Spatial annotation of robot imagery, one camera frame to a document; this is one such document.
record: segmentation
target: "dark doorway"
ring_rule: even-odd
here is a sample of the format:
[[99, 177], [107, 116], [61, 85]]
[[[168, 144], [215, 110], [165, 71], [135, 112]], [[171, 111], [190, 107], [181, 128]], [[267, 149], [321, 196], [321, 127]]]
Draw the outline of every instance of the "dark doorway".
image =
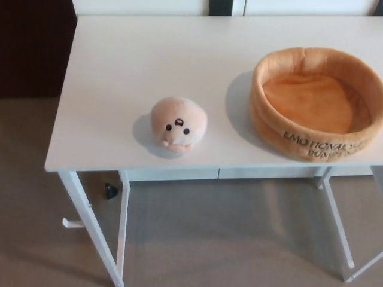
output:
[[76, 22], [71, 0], [0, 1], [0, 97], [60, 96]]

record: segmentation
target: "desk leg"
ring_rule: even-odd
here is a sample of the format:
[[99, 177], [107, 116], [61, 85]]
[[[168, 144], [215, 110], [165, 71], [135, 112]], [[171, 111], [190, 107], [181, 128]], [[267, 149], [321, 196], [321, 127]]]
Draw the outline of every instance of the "desk leg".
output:
[[[380, 189], [383, 192], [383, 166], [372, 166], [371, 171], [374, 177], [374, 180]], [[346, 280], [346, 282], [353, 281], [356, 277], [363, 274], [368, 268], [373, 266], [376, 262], [383, 258], [383, 252], [377, 254], [374, 258], [372, 258], [367, 264], [365, 264], [361, 269], [355, 272], [350, 278]]]
[[120, 272], [120, 274], [123, 275], [127, 229], [127, 206], [129, 203], [130, 182], [126, 170], [120, 170], [119, 174], [123, 183], [123, 188], [120, 213], [120, 228], [118, 230], [117, 269]]
[[118, 272], [117, 265], [77, 173], [59, 172], [59, 175], [115, 286], [123, 287], [122, 274]]
[[339, 214], [338, 207], [336, 206], [334, 194], [329, 182], [329, 179], [334, 169], [335, 169], [334, 167], [326, 168], [322, 178], [320, 179], [318, 183], [318, 188], [326, 192], [326, 196], [331, 207], [332, 215], [335, 220], [336, 229], [338, 231], [338, 235], [341, 240], [344, 257], [347, 261], [348, 267], [354, 268], [355, 267], [354, 260], [351, 255], [351, 250], [348, 245], [348, 241], [347, 241], [345, 230], [343, 228], [341, 216]]

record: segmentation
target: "round plush toy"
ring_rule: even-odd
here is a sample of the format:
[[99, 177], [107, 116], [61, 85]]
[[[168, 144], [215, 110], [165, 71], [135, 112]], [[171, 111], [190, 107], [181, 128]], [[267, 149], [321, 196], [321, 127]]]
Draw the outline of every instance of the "round plush toy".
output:
[[206, 112], [195, 102], [166, 97], [151, 110], [151, 128], [160, 144], [173, 152], [192, 149], [204, 136]]

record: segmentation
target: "floor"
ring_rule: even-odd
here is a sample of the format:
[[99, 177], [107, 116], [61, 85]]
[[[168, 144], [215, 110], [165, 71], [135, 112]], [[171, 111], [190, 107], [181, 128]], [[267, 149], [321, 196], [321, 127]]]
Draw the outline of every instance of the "floor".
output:
[[[0, 100], [0, 286], [112, 286], [55, 174], [44, 171], [58, 99]], [[116, 173], [82, 173], [115, 252]], [[369, 176], [331, 180], [357, 268], [383, 250], [383, 196]], [[328, 206], [312, 179], [136, 183], [127, 286], [342, 286]], [[380, 286], [383, 260], [350, 287]]]

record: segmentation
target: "orange plush bed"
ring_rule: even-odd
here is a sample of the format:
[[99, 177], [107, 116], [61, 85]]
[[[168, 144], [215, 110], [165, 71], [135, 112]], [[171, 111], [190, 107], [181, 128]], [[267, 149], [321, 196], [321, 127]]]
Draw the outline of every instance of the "orange plush bed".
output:
[[253, 73], [258, 134], [295, 159], [336, 161], [364, 149], [383, 124], [383, 83], [355, 56], [330, 48], [266, 55]]

